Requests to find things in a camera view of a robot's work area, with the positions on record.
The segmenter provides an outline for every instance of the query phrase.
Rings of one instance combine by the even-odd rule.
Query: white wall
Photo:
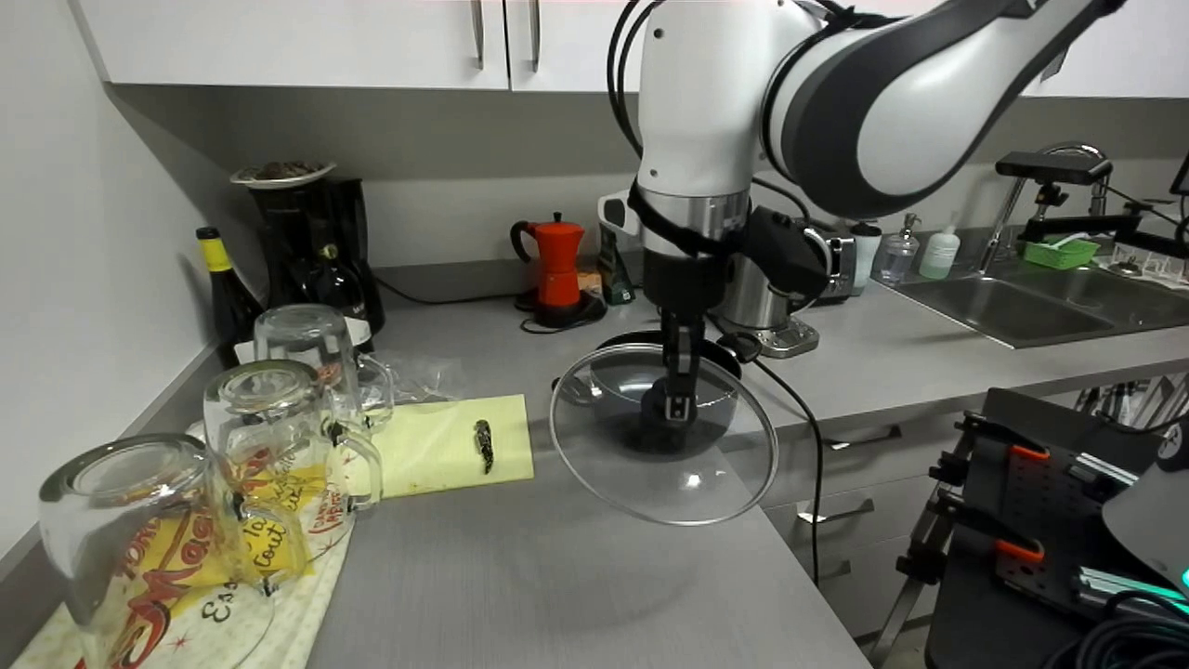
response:
[[[596,197],[621,190],[636,169],[596,94],[239,88],[225,107],[236,133],[228,165],[314,158],[370,180],[381,267],[511,262],[513,220],[547,220],[562,208],[596,224]],[[989,228],[1007,197],[1007,180],[996,180],[993,165],[1010,149],[1069,139],[1110,154],[1115,185],[1139,197],[1168,195],[1189,154],[1189,106],[1019,102],[971,169],[917,213],[931,228],[945,228],[957,213],[968,228]]]
[[[195,201],[221,170],[104,94],[67,0],[0,4],[0,88],[4,554],[38,522],[38,485],[206,350]],[[144,107],[197,122],[187,94]]]

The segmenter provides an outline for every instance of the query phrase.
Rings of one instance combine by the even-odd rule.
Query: gray countertop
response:
[[[651,528],[590,501],[547,449],[550,381],[611,334],[654,326],[654,308],[612,308],[564,334],[526,334],[519,320],[505,301],[392,314],[374,350],[401,387],[528,399],[540,477],[363,517],[314,666],[865,666],[760,509],[704,532]],[[890,286],[804,320],[822,350],[773,369],[824,428],[931,417],[973,404],[989,387],[1058,393],[1189,369],[1189,326],[1019,353]],[[144,425],[187,428],[195,383]],[[804,425],[766,374],[749,371],[749,383],[782,428]],[[0,604],[40,573],[0,565]],[[0,649],[29,631],[28,617],[0,617]]]

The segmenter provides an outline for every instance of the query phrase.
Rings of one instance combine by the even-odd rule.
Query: faucet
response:
[[[1083,185],[1092,185],[1088,195],[1088,216],[1108,216],[1108,197],[1110,197],[1110,160],[1104,149],[1088,145],[1088,143],[1058,143],[1058,145],[1047,145],[1042,154],[1007,154],[999,165],[996,165],[999,175],[1015,175],[1015,185],[999,208],[999,220],[996,220],[996,231],[978,262],[978,275],[989,275],[993,262],[999,255],[1002,249],[1002,233],[1007,233],[1007,224],[1010,224],[1010,213],[1025,190],[1025,180],[1037,180],[1042,184],[1042,195],[1037,195],[1037,216],[1035,220],[1043,220],[1043,213],[1053,205],[1062,205],[1062,195],[1056,190],[1056,184],[1083,184]]]

